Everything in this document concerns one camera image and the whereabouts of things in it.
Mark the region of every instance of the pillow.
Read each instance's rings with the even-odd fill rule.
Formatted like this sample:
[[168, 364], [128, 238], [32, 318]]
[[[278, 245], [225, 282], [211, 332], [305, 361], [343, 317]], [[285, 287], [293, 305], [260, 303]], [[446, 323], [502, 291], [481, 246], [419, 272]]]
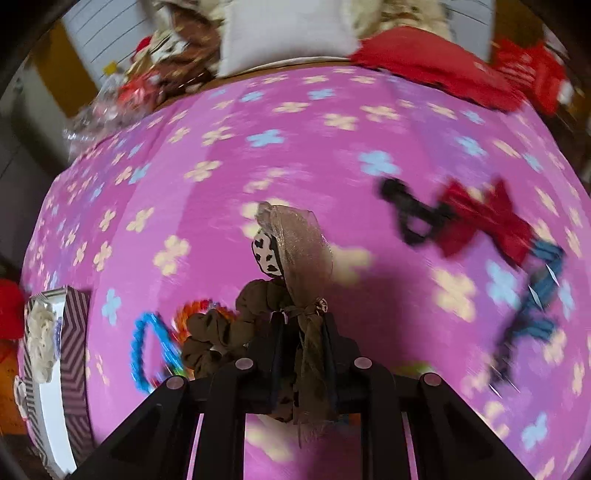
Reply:
[[433, 85], [487, 108], [517, 110], [523, 94], [500, 73], [459, 45], [414, 27], [397, 27], [363, 40], [351, 56], [357, 65], [383, 68], [408, 80]]
[[219, 76], [295, 57], [347, 57], [358, 47], [343, 1], [233, 0]]

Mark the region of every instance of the brown scrunchie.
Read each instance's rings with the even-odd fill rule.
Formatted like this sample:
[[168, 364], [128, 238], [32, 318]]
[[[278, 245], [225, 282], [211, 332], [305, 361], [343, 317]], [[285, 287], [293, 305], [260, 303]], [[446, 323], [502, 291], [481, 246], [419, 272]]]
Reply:
[[253, 280], [236, 299], [239, 317], [226, 320], [217, 310], [196, 313], [187, 320], [190, 337], [183, 344], [183, 364], [194, 370], [195, 378], [213, 375], [222, 365], [246, 355], [244, 344], [255, 336], [257, 320], [292, 305], [285, 282]]

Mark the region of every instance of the pink blanket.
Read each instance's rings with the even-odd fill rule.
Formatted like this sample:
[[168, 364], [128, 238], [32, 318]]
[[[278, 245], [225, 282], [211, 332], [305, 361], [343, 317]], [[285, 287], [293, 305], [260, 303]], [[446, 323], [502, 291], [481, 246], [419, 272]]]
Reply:
[[[549, 345], [523, 339], [520, 393], [487, 387], [493, 346], [524, 291], [485, 235], [458, 257], [412, 249], [384, 175], [433, 203], [449, 177], [475, 197], [506, 179], [517, 213], [567, 253], [549, 308]], [[233, 306], [260, 278], [250, 252], [256, 203], [313, 210], [332, 245], [327, 299], [342, 334], [392, 370], [435, 370], [538, 479], [567, 478], [591, 443], [589, 199], [529, 105], [504, 115], [357, 67], [244, 80], [175, 103], [105, 140], [58, 177], [25, 260], [34, 293], [92, 291], [86, 352], [90, 418], [104, 439], [144, 398], [131, 379], [134, 320], [170, 322], [185, 302]], [[147, 344], [148, 376], [160, 364]], [[359, 478], [354, 427], [300, 450], [293, 426], [250, 418], [245, 478]]]

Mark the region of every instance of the yellow object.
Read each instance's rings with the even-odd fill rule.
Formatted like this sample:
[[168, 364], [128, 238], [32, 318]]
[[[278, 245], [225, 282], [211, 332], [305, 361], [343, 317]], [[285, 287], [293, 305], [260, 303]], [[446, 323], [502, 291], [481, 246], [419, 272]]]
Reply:
[[113, 75], [114, 73], [117, 73], [117, 63], [112, 61], [111, 63], [109, 63], [104, 69], [103, 69], [103, 73], [105, 75], [107, 75], [107, 77], [109, 75]]
[[31, 59], [47, 90], [67, 117], [94, 100], [98, 90], [78, 58], [61, 21], [37, 42]]
[[25, 423], [14, 403], [14, 377], [18, 374], [17, 351], [8, 340], [0, 340], [0, 432], [2, 435], [25, 435]]

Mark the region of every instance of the red pillow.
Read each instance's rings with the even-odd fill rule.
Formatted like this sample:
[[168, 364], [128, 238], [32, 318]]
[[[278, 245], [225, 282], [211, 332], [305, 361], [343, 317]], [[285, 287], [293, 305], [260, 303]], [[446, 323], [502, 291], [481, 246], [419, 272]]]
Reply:
[[436, 86], [487, 108], [517, 110], [523, 94], [500, 73], [455, 43], [414, 27], [396, 27], [362, 42], [351, 55], [357, 65], [382, 68]]

